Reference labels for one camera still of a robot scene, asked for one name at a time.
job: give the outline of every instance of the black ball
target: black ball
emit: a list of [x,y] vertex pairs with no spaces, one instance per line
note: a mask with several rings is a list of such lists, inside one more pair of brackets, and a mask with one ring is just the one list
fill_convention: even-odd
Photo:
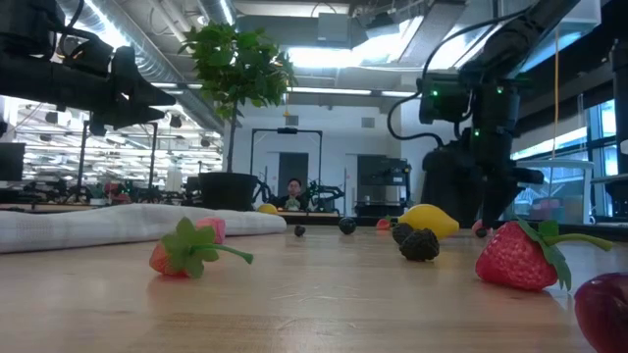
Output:
[[303,234],[305,234],[305,227],[304,226],[296,226],[296,227],[294,227],[294,235],[296,235],[296,236],[303,236]]
[[352,218],[345,217],[340,220],[340,222],[338,223],[338,227],[340,228],[341,232],[349,235],[355,231],[357,224]]

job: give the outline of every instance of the door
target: door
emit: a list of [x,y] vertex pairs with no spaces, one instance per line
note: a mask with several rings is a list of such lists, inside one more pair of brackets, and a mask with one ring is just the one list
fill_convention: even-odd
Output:
[[293,177],[301,180],[301,192],[307,187],[307,167],[309,155],[307,153],[286,153],[279,155],[279,184],[277,196],[288,195],[288,181]]

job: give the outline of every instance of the yellow object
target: yellow object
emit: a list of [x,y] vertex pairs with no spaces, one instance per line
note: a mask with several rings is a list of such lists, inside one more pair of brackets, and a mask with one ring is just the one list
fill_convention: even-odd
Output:
[[261,213],[265,213],[265,214],[269,214],[269,215],[277,215],[277,207],[275,207],[275,205],[271,205],[271,204],[263,204],[260,207],[257,208],[257,212],[261,212]]
[[415,230],[431,229],[438,240],[443,240],[460,230],[458,222],[434,205],[416,205],[399,217],[400,223],[411,225]]

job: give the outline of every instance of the computer monitor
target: computer monitor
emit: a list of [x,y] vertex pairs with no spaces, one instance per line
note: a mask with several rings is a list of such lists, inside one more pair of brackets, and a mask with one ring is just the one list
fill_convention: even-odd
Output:
[[25,143],[0,143],[0,181],[22,181]]

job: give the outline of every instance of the strawberry stem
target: strawberry stem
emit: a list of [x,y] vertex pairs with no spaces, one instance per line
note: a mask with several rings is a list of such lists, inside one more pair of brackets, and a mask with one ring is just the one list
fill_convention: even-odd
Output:
[[211,244],[211,245],[195,245],[191,247],[192,252],[195,250],[205,250],[205,249],[223,250],[223,251],[230,252],[232,254],[236,254],[242,259],[244,259],[244,261],[246,261],[246,263],[249,265],[253,262],[253,254],[238,251],[225,245]]
[[586,242],[596,245],[597,247],[599,247],[600,249],[604,251],[609,251],[613,245],[612,242],[608,240],[600,239],[598,237],[585,235],[585,234],[577,234],[577,233],[557,235],[557,236],[544,236],[543,241],[549,246],[555,245],[561,241],[586,241]]

